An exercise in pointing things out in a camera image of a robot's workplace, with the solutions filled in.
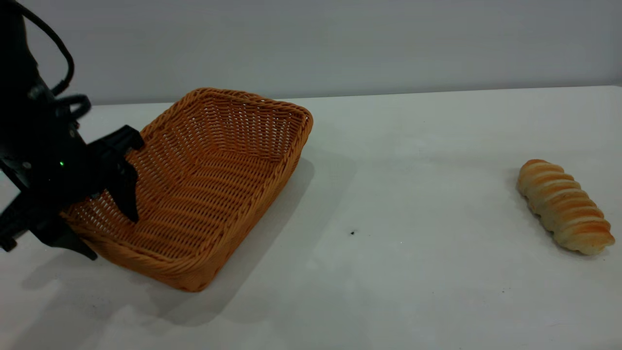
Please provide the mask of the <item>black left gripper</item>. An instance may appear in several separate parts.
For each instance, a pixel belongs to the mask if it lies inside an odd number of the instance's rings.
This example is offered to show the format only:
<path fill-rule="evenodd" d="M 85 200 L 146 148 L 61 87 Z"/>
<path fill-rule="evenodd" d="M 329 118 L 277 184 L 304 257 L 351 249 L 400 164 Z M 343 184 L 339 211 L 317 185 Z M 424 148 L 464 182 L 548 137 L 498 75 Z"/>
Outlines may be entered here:
<path fill-rule="evenodd" d="M 138 173 L 126 155 L 141 149 L 144 140 L 125 125 L 85 142 L 77 124 L 90 109 L 86 95 L 55 98 L 44 83 L 35 84 L 8 107 L 11 115 L 1 120 L 1 169 L 19 193 L 1 213 L 1 248 L 6 252 L 29 231 L 47 246 L 95 261 L 97 253 L 61 213 L 104 192 L 127 219 L 138 221 Z"/>

